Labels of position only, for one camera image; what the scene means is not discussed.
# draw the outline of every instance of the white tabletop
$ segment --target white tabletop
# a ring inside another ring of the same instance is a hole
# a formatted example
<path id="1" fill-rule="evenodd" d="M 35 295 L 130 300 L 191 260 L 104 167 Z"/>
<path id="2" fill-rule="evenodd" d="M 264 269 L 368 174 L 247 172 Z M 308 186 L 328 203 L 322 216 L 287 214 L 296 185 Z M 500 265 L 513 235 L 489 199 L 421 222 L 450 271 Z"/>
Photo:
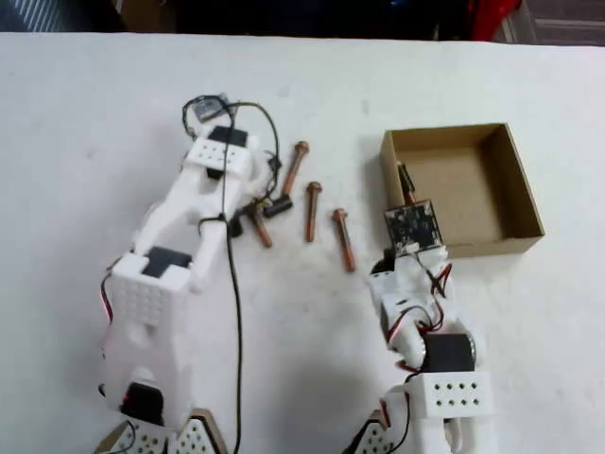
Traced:
<path id="1" fill-rule="evenodd" d="M 364 279 L 387 245 L 376 161 L 387 129 L 509 122 L 546 237 L 457 260 L 460 304 L 490 345 L 502 453 L 605 445 L 600 262 L 605 49 L 154 35 L 0 35 L 0 451 L 90 452 L 120 420 L 96 391 L 104 267 L 189 146 L 182 103 L 226 92 L 273 115 L 285 160 L 311 153 L 295 208 L 235 243 L 244 313 L 244 454 L 338 453 L 402 380 Z M 262 116 L 238 126 L 271 136 Z M 324 191 L 313 245 L 304 186 Z M 358 272 L 340 265 L 343 206 Z M 226 260 L 200 299 L 196 403 L 234 438 Z"/>

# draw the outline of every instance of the wire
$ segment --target wire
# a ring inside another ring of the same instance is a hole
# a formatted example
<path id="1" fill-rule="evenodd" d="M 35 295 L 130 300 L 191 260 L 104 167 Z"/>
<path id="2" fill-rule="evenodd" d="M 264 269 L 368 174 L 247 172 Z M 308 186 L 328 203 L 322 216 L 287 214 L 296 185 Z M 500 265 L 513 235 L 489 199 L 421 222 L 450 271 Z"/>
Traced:
<path id="1" fill-rule="evenodd" d="M 397 361 L 395 363 L 395 366 L 397 366 L 400 369 L 403 369 L 406 372 L 411 372 L 413 375 L 420 373 L 420 369 L 416 369 L 415 367 L 410 366 L 403 359 L 400 359 L 399 361 Z"/>
<path id="2" fill-rule="evenodd" d="M 437 323 L 435 323 L 431 331 L 439 331 L 443 328 L 443 319 L 445 318 L 445 314 L 443 313 L 443 308 L 439 304 L 439 301 L 434 295 L 433 299 L 435 300 L 435 306 L 437 306 L 437 310 L 439 311 L 439 320 L 437 321 Z"/>
<path id="3" fill-rule="evenodd" d="M 208 221 L 220 221 L 224 222 L 225 228 L 227 229 L 227 257 L 229 259 L 229 271 L 231 273 L 231 280 L 233 283 L 233 293 L 235 294 L 235 311 L 237 319 L 237 385 L 235 395 L 235 417 L 236 417 L 236 436 L 235 436 L 235 447 L 233 448 L 233 454 L 237 454 L 242 440 L 242 369 L 244 362 L 244 339 L 243 339 L 243 328 L 242 328 L 242 307 L 241 298 L 239 295 L 239 284 L 237 282 L 237 272 L 235 270 L 235 260 L 233 259 L 233 244 L 232 234 L 229 228 L 229 222 L 225 218 L 224 214 L 221 213 L 215 218 L 203 218 L 198 223 L 198 230 L 201 234 L 201 224 Z"/>
<path id="4" fill-rule="evenodd" d="M 452 272 L 452 264 L 448 263 L 441 274 L 437 277 L 439 281 L 443 280 L 443 292 L 445 292 L 445 286 L 447 284 L 447 279 L 450 277 L 450 272 Z"/>
<path id="5" fill-rule="evenodd" d="M 105 289 L 105 284 L 107 280 L 110 278 L 111 274 L 108 272 L 103 280 L 101 281 L 101 300 L 103 301 L 103 305 L 105 305 L 105 310 L 107 311 L 107 316 L 110 318 L 110 324 L 113 322 L 113 309 L 112 304 L 110 303 L 110 299 L 107 296 L 107 290 Z"/>
<path id="6" fill-rule="evenodd" d="M 404 319 L 405 315 L 407 315 L 408 312 L 411 312 L 414 309 L 420 309 L 426 316 L 426 319 L 428 320 L 428 323 L 420 322 L 422 324 L 422 326 L 424 327 L 424 330 L 425 331 L 432 330 L 434 324 L 433 324 L 433 321 L 431 320 L 430 315 L 428 315 L 428 311 L 426 310 L 426 308 L 424 308 L 422 306 L 418 306 L 418 305 L 406 307 L 404 310 L 402 310 L 400 312 L 399 317 L 397 318 L 397 320 L 395 321 L 395 323 L 393 324 L 393 326 L 390 328 L 389 332 L 387 333 L 387 343 L 390 343 L 390 340 L 395 335 L 395 332 L 397 331 L 397 328 L 399 328 L 399 325 L 401 324 L 401 321 Z"/>
<path id="7" fill-rule="evenodd" d="M 426 275 L 428 276 L 428 278 L 431 281 L 432 287 L 431 287 L 431 293 L 433 293 L 433 288 L 436 288 L 439 291 L 439 295 L 441 295 L 443 298 L 445 298 L 445 293 L 443 292 L 443 288 L 441 288 L 441 284 L 439 282 L 439 279 L 436 278 L 433 273 L 430 271 L 429 268 L 427 268 L 423 262 L 420 261 L 420 257 L 418 256 L 418 253 L 414 254 L 414 257 L 416 257 L 416 261 L 418 262 L 418 264 L 421 266 L 421 268 L 426 272 Z"/>
<path id="8" fill-rule="evenodd" d="M 265 118 L 267 119 L 268 123 L 271 126 L 271 130 L 273 132 L 273 139 L 275 141 L 274 156 L 275 156 L 276 160 L 279 162 L 279 160 L 280 160 L 280 138 L 279 138 L 279 135 L 277 134 L 277 128 L 275 128 L 275 123 L 273 123 L 273 119 L 271 118 L 271 115 L 269 115 L 267 110 L 256 102 L 246 102 L 246 101 L 233 102 L 233 103 L 227 105 L 227 108 L 231 109 L 231 107 L 237 107 L 237 108 L 253 107 L 253 108 L 261 111 L 261 113 L 265 116 Z M 279 168 L 277 166 L 275 166 L 275 168 L 273 170 L 273 178 L 268 182 L 267 188 L 265 190 L 265 195 L 263 196 L 263 198 L 261 200 L 258 201 L 258 203 L 261 203 L 263 201 L 270 199 L 271 194 L 273 194 L 273 191 L 275 191 L 275 188 L 277 187 L 278 177 L 279 177 Z"/>
<path id="9" fill-rule="evenodd" d="M 221 212 L 218 216 L 213 218 L 203 218 L 198 223 L 199 234 L 201 235 L 201 224 L 207 221 L 220 221 L 225 224 L 226 229 L 226 238 L 227 238 L 227 256 L 229 259 L 229 270 L 231 273 L 232 284 L 233 284 L 233 293 L 235 295 L 235 311 L 236 311 L 236 320 L 237 320 L 237 384 L 236 384 L 236 395 L 235 395 L 235 417 L 236 417 L 236 436 L 235 436 L 235 447 L 233 448 L 233 454 L 237 454 L 239 452 L 239 447 L 241 446 L 242 439 L 242 373 L 243 373 L 243 351 L 244 351 L 244 342 L 243 342 L 243 324 L 242 324 L 242 312 L 241 312 L 241 297 L 239 294 L 239 284 L 237 282 L 237 272 L 235 270 L 235 261 L 233 259 L 233 243 L 232 243 L 232 233 L 229 226 L 229 221 L 227 220 L 227 215 L 225 213 L 225 194 L 226 194 L 226 181 L 225 175 L 227 174 L 227 152 L 229 150 L 229 144 L 231 142 L 231 137 L 233 135 L 233 130 L 235 128 L 235 114 L 231 112 L 231 108 L 236 107 L 254 107 L 260 110 L 263 115 L 267 118 L 268 123 L 271 126 L 273 131 L 273 137 L 275 139 L 275 153 L 274 156 L 276 160 L 279 162 L 280 156 L 280 143 L 279 136 L 277 134 L 277 129 L 275 128 L 275 123 L 273 123 L 273 119 L 268 114 L 267 110 L 261 106 L 260 104 L 254 102 L 234 102 L 231 104 L 226 104 L 222 99 L 218 96 L 198 96 L 195 97 L 182 107 L 182 125 L 185 129 L 185 132 L 192 138 L 196 139 L 195 131 L 189 126 L 187 121 L 187 113 L 189 108 L 197 103 L 202 101 L 203 99 L 217 99 L 220 103 L 221 107 L 225 112 L 228 113 L 231 124 L 229 127 L 229 131 L 227 133 L 227 140 L 225 144 L 224 150 L 224 158 L 223 158 L 223 178 L 222 178 L 222 200 L 221 200 Z M 272 192 L 277 187 L 277 180 L 279 177 L 279 167 L 275 166 L 273 169 L 273 178 L 268 183 L 265 194 L 262 199 L 256 201 L 256 203 L 261 203 L 266 200 L 270 200 L 270 196 Z M 233 214 L 234 217 L 239 215 L 239 211 L 236 210 Z"/>
<path id="10" fill-rule="evenodd" d="M 136 428 L 134 428 L 134 424 L 131 421 L 129 421 L 128 419 L 126 420 L 126 424 L 128 424 L 128 426 L 130 427 L 130 430 L 132 431 L 132 437 L 130 438 L 130 444 L 126 447 L 123 447 L 119 451 L 105 451 L 105 452 L 101 452 L 101 454 L 124 454 L 125 452 L 128 452 L 129 449 L 131 449 L 134 446 L 134 443 L 136 442 Z"/>
<path id="11" fill-rule="evenodd" d="M 404 430 L 404 435 L 403 437 L 401 437 L 401 440 L 399 441 L 399 443 L 397 445 L 395 445 L 394 447 L 392 447 L 391 449 L 389 449 L 389 451 L 387 451 L 387 454 L 391 454 L 392 452 L 395 452 L 397 449 L 399 449 L 401 447 L 401 445 L 404 443 L 404 441 L 407 438 L 407 434 L 409 433 L 409 420 L 410 420 L 410 414 L 409 414 L 409 394 L 406 393 L 406 402 L 407 402 L 407 419 L 406 419 L 406 429 Z"/>

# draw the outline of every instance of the copper bolt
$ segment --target copper bolt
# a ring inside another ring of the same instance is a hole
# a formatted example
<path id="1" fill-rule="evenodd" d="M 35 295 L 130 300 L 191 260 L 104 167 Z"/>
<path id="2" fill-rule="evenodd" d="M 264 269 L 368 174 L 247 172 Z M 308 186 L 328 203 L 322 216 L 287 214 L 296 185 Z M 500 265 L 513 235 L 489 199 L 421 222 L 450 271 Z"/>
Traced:
<path id="1" fill-rule="evenodd" d="M 306 187 L 306 192 L 309 195 L 309 205 L 306 214 L 306 241 L 312 243 L 315 239 L 315 215 L 318 212 L 318 195 L 321 192 L 321 184 L 319 182 L 311 182 Z"/>
<path id="2" fill-rule="evenodd" d="M 309 144 L 304 141 L 299 142 L 294 146 L 294 159 L 292 160 L 292 164 L 290 164 L 290 169 L 285 176 L 284 187 L 282 187 L 282 194 L 287 196 L 290 195 L 290 191 L 292 190 L 292 184 L 294 184 L 294 179 L 296 178 L 296 174 L 299 171 L 299 167 L 301 166 L 301 161 L 303 160 L 303 156 L 309 152 Z"/>
<path id="3" fill-rule="evenodd" d="M 332 220 L 337 225 L 338 239 L 340 240 L 340 248 L 344 258 L 344 267 L 348 272 L 355 271 L 355 258 L 353 257 L 353 249 L 351 248 L 351 239 L 347 232 L 347 224 L 344 219 L 347 218 L 347 212 L 342 208 L 334 210 Z"/>
<path id="4" fill-rule="evenodd" d="M 265 222 L 263 221 L 263 217 L 261 216 L 260 211 L 256 209 L 255 206 L 251 207 L 247 210 L 248 218 L 254 225 L 254 229 L 256 233 L 261 238 L 263 245 L 266 248 L 270 248 L 273 246 L 273 241 L 271 240 L 271 236 L 268 234 L 267 227 L 265 227 Z"/>

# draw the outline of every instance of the circuit board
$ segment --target circuit board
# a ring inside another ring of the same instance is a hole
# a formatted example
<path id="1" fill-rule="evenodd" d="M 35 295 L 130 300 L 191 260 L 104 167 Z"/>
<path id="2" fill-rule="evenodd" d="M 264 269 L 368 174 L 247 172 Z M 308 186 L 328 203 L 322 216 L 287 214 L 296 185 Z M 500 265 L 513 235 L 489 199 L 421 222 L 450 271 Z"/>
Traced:
<path id="1" fill-rule="evenodd" d="M 398 257 L 436 248 L 442 244 L 431 201 L 419 201 L 387 210 L 385 221 Z"/>

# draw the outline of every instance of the cardboard box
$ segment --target cardboard box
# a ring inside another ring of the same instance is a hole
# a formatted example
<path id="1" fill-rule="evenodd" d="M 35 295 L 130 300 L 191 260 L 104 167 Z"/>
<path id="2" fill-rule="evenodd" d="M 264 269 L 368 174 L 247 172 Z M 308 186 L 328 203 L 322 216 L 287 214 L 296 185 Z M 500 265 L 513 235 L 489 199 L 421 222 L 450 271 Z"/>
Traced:
<path id="1" fill-rule="evenodd" d="M 397 163 L 416 199 L 431 199 L 452 257 L 522 253 L 545 235 L 506 124 L 387 131 L 381 163 L 389 208 L 404 203 Z"/>

